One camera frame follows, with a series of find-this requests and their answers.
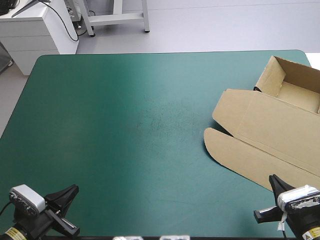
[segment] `cardboard box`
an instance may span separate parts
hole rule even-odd
[[[253,90],[227,89],[212,117],[232,136],[204,131],[223,166],[271,189],[276,174],[320,188],[320,71],[272,56]]]

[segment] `green table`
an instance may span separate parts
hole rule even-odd
[[[297,50],[40,57],[0,139],[0,206],[12,186],[77,184],[83,236],[280,237],[253,217],[273,194],[203,141],[223,90],[252,89],[271,55],[309,65]]]

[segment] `white drawer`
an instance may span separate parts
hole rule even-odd
[[[50,33],[43,20],[35,21],[1,21],[0,37],[49,36]]]
[[[37,59],[42,55],[59,54],[58,50],[47,51],[9,51],[23,75],[30,75]]]
[[[0,42],[7,51],[57,50],[51,36],[8,36]]]

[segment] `cable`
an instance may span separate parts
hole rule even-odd
[[[41,0],[38,0],[38,1],[39,1],[40,3],[43,3],[44,5],[46,5],[46,6],[49,7],[50,9],[52,9],[52,10],[58,15],[58,17],[60,18],[61,22],[63,23],[63,26],[64,26],[64,28],[65,28],[65,30],[66,30],[66,33],[69,35],[69,37],[72,39],[72,41],[74,41],[74,42],[79,41],[79,36],[78,36],[78,35],[76,35],[76,39],[73,39],[73,37],[70,35],[70,33],[69,33],[68,29],[67,29],[67,26],[66,26],[65,22],[63,21],[63,19],[62,19],[61,16],[59,15],[59,13],[58,13],[53,7],[51,7],[50,5],[46,4],[45,2],[43,2],[43,1],[41,1]]]
[[[4,212],[4,210],[10,205],[11,202],[8,202],[6,205],[4,205],[4,207],[2,208],[2,210],[0,211],[0,216],[1,214]]]
[[[282,234],[283,234],[284,240],[288,240],[287,235],[286,235],[286,231],[283,230]]]

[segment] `box lid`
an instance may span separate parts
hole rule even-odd
[[[227,89],[213,118],[236,139],[320,176],[320,116],[259,91]]]
[[[204,131],[210,155],[221,165],[271,189],[269,175],[276,174],[294,186],[320,186],[320,177],[213,128]]]

